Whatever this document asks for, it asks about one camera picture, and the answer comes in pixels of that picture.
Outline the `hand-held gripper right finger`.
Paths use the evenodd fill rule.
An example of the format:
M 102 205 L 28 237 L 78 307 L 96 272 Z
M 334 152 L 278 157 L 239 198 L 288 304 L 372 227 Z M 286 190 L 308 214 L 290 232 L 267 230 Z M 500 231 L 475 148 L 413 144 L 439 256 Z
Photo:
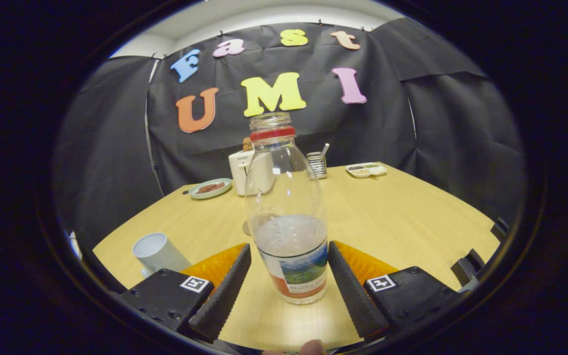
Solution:
M 328 262 L 356 332 L 366 342 L 430 325 L 471 292 L 453 290 L 424 269 L 391 272 L 388 265 L 338 241 Z

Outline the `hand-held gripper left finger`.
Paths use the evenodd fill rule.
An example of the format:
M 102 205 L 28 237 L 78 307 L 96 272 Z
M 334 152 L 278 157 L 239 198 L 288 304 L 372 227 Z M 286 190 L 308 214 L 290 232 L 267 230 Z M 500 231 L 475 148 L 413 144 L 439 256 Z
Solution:
M 119 299 L 145 319 L 212 343 L 230 316 L 250 265 L 250 245 L 238 244 L 182 272 L 162 268 Z

